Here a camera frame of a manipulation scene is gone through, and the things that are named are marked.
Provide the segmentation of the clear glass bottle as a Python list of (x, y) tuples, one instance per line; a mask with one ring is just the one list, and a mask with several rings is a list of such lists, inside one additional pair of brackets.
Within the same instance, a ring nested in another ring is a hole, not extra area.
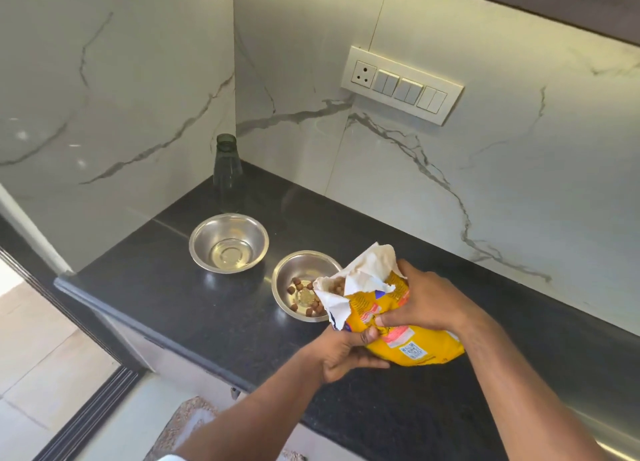
[(246, 182), (236, 137), (222, 133), (216, 137), (212, 175), (214, 201), (222, 213), (240, 213), (244, 207)]

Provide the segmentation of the white wall switch panel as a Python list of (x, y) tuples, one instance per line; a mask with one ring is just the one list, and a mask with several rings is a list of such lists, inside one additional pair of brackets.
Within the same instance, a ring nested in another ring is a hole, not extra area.
[(352, 46), (342, 89), (443, 126), (464, 86)]

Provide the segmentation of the steel sink edge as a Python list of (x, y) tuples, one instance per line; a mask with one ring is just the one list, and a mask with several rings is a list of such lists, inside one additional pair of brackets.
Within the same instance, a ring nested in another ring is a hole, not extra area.
[(640, 428), (629, 432), (569, 406), (587, 427), (610, 461), (640, 461)]

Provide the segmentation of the person's right hand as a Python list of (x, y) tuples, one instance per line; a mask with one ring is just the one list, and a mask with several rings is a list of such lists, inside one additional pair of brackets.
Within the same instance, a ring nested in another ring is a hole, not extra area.
[(411, 311), (413, 326), (457, 334), (477, 310), (452, 283), (431, 271), (420, 271), (401, 259), (397, 266), (408, 282), (408, 300), (392, 311)]

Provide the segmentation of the beige speckled floor mat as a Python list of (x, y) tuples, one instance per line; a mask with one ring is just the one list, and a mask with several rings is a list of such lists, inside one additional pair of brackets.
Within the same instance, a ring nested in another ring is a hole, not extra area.
[(278, 451), (312, 395), (309, 390), (296, 401), (284, 387), (263, 385), (224, 411), (192, 398), (181, 404), (143, 461), (308, 461)]

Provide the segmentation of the dark sliding door track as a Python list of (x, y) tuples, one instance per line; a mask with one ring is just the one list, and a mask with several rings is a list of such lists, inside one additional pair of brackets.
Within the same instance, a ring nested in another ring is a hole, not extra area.
[(118, 367), (32, 461), (75, 461), (147, 372)]

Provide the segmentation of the steel bowl with kibble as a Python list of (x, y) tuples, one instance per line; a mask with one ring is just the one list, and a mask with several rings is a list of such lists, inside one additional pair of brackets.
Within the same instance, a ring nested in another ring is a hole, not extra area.
[(328, 321), (327, 312), (323, 318), (305, 318), (290, 311), (285, 299), (286, 288), (293, 277), (310, 280), (314, 285), (319, 277), (331, 277), (341, 269), (342, 266), (336, 260), (321, 252), (302, 250), (287, 255), (276, 265), (271, 277), (271, 288), (276, 303), (286, 315), (295, 320), (309, 323)]

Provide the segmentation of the person's right forearm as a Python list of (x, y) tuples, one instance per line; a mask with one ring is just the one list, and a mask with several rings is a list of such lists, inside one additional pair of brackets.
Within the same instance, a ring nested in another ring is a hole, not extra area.
[(460, 337), (509, 461), (606, 461), (595, 438), (484, 310), (465, 310)]

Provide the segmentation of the person's left forearm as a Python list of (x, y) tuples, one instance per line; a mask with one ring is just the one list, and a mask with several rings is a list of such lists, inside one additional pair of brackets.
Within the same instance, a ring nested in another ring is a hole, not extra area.
[(181, 461), (276, 461), (316, 392), (326, 358), (307, 346), (257, 390), (194, 431), (174, 452)]

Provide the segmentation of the yellow pet food bag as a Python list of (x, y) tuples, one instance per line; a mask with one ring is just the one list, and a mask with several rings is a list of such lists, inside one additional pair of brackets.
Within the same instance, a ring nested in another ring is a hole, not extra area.
[[(398, 309), (410, 298), (394, 248), (378, 243), (334, 275), (316, 278), (313, 288), (332, 327), (357, 333), (374, 327), (376, 317)], [(378, 331), (378, 339), (368, 349), (399, 366), (445, 364), (465, 353), (458, 337), (448, 331), (415, 325), (378, 327)]]

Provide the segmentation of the pile of brown kibble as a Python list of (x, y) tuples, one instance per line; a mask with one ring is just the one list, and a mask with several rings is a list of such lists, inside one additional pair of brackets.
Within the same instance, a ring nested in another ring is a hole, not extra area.
[(295, 314), (305, 318), (323, 318), (326, 310), (316, 295), (314, 285), (310, 280), (293, 277), (286, 288), (287, 308)]

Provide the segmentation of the dark door frame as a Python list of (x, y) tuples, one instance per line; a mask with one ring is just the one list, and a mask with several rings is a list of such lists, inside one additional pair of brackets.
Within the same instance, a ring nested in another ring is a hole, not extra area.
[(1, 214), (0, 259), (121, 365), (137, 373), (146, 370), (143, 363), (92, 309), (55, 287), (57, 276), (53, 269)]

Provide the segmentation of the steel bowl with water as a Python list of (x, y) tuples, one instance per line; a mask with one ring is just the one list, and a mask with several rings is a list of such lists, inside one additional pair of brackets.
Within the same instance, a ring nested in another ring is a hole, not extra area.
[(260, 263), (268, 248), (266, 228), (244, 214), (226, 213), (207, 218), (189, 238), (191, 258), (211, 273), (247, 271)]

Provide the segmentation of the person's left hand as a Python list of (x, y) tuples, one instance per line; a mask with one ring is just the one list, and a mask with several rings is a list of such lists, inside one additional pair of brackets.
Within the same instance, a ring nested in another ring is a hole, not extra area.
[(321, 384), (336, 382), (349, 371), (357, 368), (388, 369), (390, 367), (387, 360), (374, 355), (367, 346), (358, 346), (358, 332), (335, 330), (332, 327), (327, 327), (302, 351), (313, 367), (314, 376)]

